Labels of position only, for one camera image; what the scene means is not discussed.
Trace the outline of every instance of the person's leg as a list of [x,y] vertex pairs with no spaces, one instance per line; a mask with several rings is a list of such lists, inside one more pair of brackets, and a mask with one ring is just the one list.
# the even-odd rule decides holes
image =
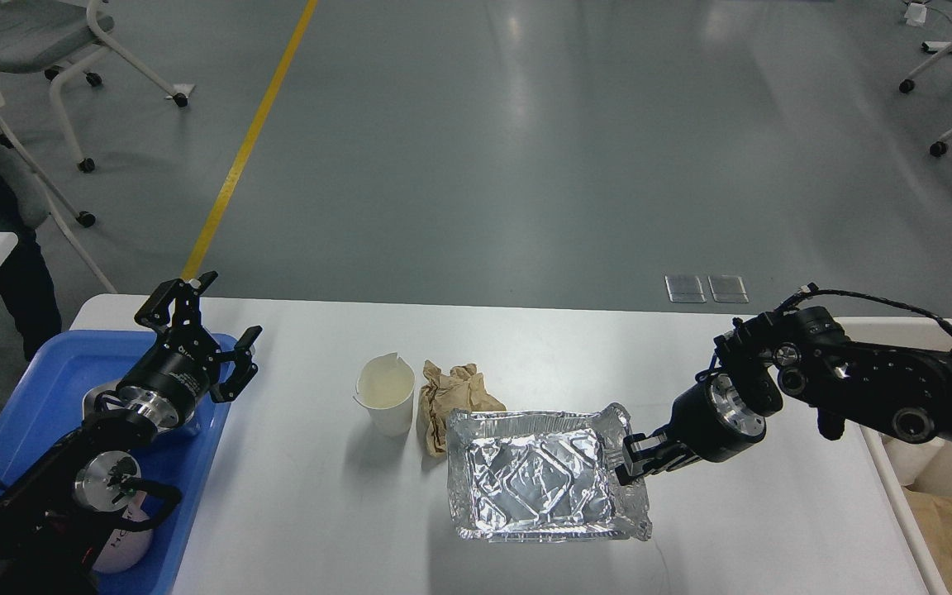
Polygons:
[[0,295],[23,336],[24,358],[31,360],[46,340],[61,332],[61,315],[35,232],[24,226],[17,197],[1,177],[0,232],[17,234],[17,247],[0,267]]

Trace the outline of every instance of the yellow floor line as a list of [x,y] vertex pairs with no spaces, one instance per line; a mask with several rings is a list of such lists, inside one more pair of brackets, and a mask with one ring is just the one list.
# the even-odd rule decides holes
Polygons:
[[281,82],[284,75],[288,72],[288,65],[292,63],[292,57],[296,54],[296,48],[303,39],[303,32],[307,30],[307,23],[311,21],[311,15],[314,14],[314,7],[317,7],[318,0],[307,0],[307,6],[303,8],[303,14],[299,17],[299,23],[296,23],[295,31],[292,31],[292,38],[288,39],[288,46],[281,54],[281,60],[278,62],[277,70],[274,71],[274,78],[264,93],[264,99],[259,102],[259,109],[256,110],[256,117],[252,118],[252,124],[249,125],[249,131],[245,133],[245,142],[241,143],[241,148],[237,151],[237,157],[234,158],[234,164],[230,167],[230,173],[226,174],[226,181],[223,181],[222,188],[219,189],[219,196],[215,199],[211,213],[208,213],[208,219],[204,222],[204,229],[201,229],[201,235],[197,237],[197,244],[193,245],[193,251],[189,253],[189,259],[186,260],[186,267],[182,269],[182,278],[196,278],[197,271],[207,255],[209,245],[212,245],[212,238],[215,237],[216,230],[219,229],[219,222],[222,221],[222,214],[226,211],[226,206],[230,204],[231,197],[234,196],[234,188],[241,174],[245,172],[245,165],[249,162],[249,155],[252,155],[252,148],[259,139],[259,133],[264,129],[264,123],[274,105],[274,99],[277,98],[277,92],[281,88]]

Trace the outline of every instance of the aluminum foil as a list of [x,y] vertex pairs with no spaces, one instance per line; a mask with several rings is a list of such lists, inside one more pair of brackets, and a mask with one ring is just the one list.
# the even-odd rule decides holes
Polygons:
[[488,541],[650,538],[645,482],[620,486],[630,415],[453,410],[447,488],[458,535]]

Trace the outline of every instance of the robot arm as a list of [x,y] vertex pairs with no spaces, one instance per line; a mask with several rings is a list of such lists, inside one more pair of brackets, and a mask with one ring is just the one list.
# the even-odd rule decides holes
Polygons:
[[[205,393],[231,402],[256,374],[253,326],[223,351],[201,325],[200,295],[215,272],[195,281],[163,282],[136,313],[156,340],[110,393],[113,407],[89,415],[57,440],[0,497],[0,595],[95,594],[91,568],[115,530],[146,531],[183,497],[174,486],[142,478],[127,451],[182,425]],[[220,381],[223,362],[234,362]],[[161,501],[146,521],[125,519],[139,493]]]
[[[734,319],[733,331],[715,338],[711,368],[675,399],[668,425],[624,439],[620,483],[700,459],[720,463],[759,443],[766,418],[781,410],[781,393],[816,407],[817,430],[828,440],[838,440],[850,419],[911,444],[952,441],[952,350],[853,342],[825,308],[794,309],[824,293],[857,295],[809,285],[773,312]],[[952,335],[947,321],[934,319]]]

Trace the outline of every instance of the blue plastic tray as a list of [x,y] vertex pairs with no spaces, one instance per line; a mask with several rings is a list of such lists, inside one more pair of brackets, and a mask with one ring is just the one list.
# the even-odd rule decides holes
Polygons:
[[[127,373],[154,338],[152,332],[68,331],[43,345],[0,416],[0,479],[11,485],[58,438],[79,426],[83,395]],[[215,338],[223,350],[234,347],[231,336]],[[223,378],[232,365],[223,366]],[[229,411],[227,403],[215,404],[205,396],[190,421],[199,426],[196,436],[178,438],[170,432],[150,447],[132,452],[144,478],[178,487],[182,501],[154,530],[152,545],[138,564],[122,573],[101,575],[101,595],[171,591]]]

